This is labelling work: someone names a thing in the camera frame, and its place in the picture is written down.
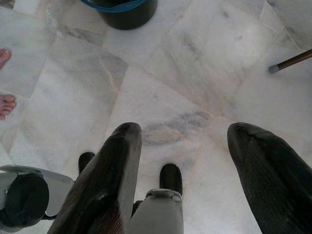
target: bare foot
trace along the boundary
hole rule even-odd
[[[0,69],[5,65],[5,63],[10,59],[12,53],[9,49],[0,49]]]
[[[0,95],[0,120],[4,120],[15,106],[15,97],[13,95]]]

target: black bucket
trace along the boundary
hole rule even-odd
[[[81,0],[95,8],[105,22],[113,28],[129,30],[142,26],[154,15],[157,0],[135,0],[113,4],[107,0]]]

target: cane tip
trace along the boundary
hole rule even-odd
[[[274,66],[269,67],[269,73],[270,74],[274,74],[278,71],[279,71],[278,65],[274,65]]]

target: black rubber tip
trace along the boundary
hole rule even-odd
[[[159,187],[161,189],[171,189],[183,193],[182,176],[180,169],[174,164],[166,164],[162,167],[159,177]]]
[[[78,168],[79,168],[79,174],[82,172],[82,170],[87,166],[87,164],[93,159],[95,156],[92,152],[85,152],[79,157],[78,162]]]

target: blue bucket rim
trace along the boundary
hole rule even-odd
[[[149,1],[149,0],[129,1],[129,2],[117,5],[117,6],[113,6],[113,7],[99,6],[99,5],[94,4],[93,2],[90,2],[89,0],[81,0],[81,1],[84,4],[96,9],[97,11],[109,12],[109,13],[120,13],[120,12],[130,11],[133,8],[136,8],[137,6],[141,5],[145,1]]]

